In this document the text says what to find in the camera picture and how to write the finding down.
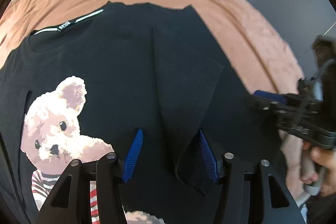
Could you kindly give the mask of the person's right hand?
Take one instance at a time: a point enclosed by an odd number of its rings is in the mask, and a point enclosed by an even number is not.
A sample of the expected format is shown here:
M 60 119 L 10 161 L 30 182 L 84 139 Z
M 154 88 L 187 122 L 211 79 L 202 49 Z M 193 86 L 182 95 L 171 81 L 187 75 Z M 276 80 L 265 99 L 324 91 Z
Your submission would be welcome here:
M 325 170 L 320 195 L 329 196 L 335 193 L 335 151 L 325 150 L 319 147 L 311 147 L 311 144 L 302 139 L 284 134 L 281 151 L 285 156 L 288 167 L 286 173 L 286 186 L 294 198 L 303 193 L 303 184 L 312 184 L 319 179 L 321 170 Z M 301 153 L 308 152 L 313 166 L 318 171 L 301 172 Z

